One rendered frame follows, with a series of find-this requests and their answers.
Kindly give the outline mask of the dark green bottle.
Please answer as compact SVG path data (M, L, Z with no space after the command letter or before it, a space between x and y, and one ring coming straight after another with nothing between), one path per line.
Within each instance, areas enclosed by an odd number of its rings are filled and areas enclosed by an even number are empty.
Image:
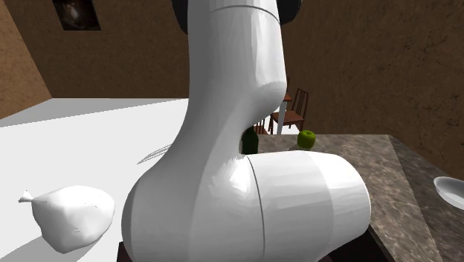
M256 134L254 127L247 128L242 134L242 154L251 155L258 154L259 137Z

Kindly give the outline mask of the white-legged dining table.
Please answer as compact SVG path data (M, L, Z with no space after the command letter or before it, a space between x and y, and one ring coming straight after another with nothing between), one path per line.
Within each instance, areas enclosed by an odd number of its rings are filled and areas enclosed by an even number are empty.
M283 122L284 122L286 107L287 107L288 102L291 102L291 96L288 93L286 93L283 98L283 102L280 104L280 107L279 107L279 116L278 116L278 122L277 122L277 134L278 135L282 134Z

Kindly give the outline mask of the green apple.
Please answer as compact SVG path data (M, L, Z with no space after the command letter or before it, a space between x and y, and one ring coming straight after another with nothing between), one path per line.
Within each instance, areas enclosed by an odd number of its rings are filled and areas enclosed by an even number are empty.
M312 148L315 144L315 134L310 130L302 130L297 135L297 145L302 148Z

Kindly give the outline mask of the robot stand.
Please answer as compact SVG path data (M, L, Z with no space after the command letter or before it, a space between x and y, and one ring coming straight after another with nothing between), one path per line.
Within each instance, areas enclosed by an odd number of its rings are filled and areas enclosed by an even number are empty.
M360 237L330 252L318 262L396 262L372 226Z

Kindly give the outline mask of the white tied bag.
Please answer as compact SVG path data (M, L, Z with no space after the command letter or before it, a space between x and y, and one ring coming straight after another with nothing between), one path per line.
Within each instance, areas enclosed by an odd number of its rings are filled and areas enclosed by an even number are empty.
M109 229L115 201L100 189L72 185L41 196L24 191L19 203L29 202L44 240L66 254L97 242Z

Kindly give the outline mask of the white bowl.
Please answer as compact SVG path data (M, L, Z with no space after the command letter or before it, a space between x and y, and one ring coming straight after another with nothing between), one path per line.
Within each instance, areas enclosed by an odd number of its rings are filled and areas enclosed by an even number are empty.
M434 179L434 186L439 196L450 205L464 211L464 181L448 176Z

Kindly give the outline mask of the dark wall picture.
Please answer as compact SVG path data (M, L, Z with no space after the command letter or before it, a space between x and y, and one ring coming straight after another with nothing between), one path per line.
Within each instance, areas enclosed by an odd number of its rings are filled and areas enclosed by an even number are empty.
M64 31L100 31L92 0L52 0Z

